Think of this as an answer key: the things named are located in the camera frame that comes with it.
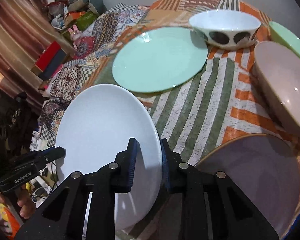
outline striped tablecloth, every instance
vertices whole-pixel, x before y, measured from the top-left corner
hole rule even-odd
[[[116,84],[112,63],[117,51],[139,34],[163,26],[190,27],[189,18],[210,9],[231,9],[254,15],[262,22],[257,42],[269,39],[269,17],[240,0],[159,0],[136,26],[126,29],[111,55],[98,66],[84,89],[100,83]],[[191,80],[171,90],[155,94],[135,94],[173,151],[183,161],[195,165],[215,147],[248,133],[268,133],[288,141],[300,163],[300,138],[287,134],[273,120],[253,73],[254,48],[226,51],[209,47],[203,70]],[[160,211],[166,195],[159,193],[148,215],[134,227],[117,232],[121,239],[155,239]],[[300,213],[300,201],[293,221]]]

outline black polka dot bowl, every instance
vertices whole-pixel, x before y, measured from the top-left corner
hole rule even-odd
[[[217,9],[192,16],[189,24],[207,43],[237,50],[255,43],[261,22],[248,13]]]

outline pink bowl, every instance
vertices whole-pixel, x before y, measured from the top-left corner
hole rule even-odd
[[[263,41],[255,47],[259,83],[282,126],[300,135],[300,58],[290,49]]]

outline brown curtain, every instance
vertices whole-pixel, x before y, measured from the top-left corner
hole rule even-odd
[[[73,48],[51,26],[44,14],[47,0],[0,0],[0,89],[14,97],[25,91],[40,110],[42,80],[31,72],[35,61],[53,41],[67,53]]]

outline hand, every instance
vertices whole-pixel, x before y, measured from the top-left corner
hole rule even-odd
[[[0,194],[0,202],[5,203],[5,198]],[[35,204],[31,200],[30,194],[27,191],[25,185],[21,187],[21,191],[18,195],[17,204],[21,207],[20,216],[29,219],[35,212]]]

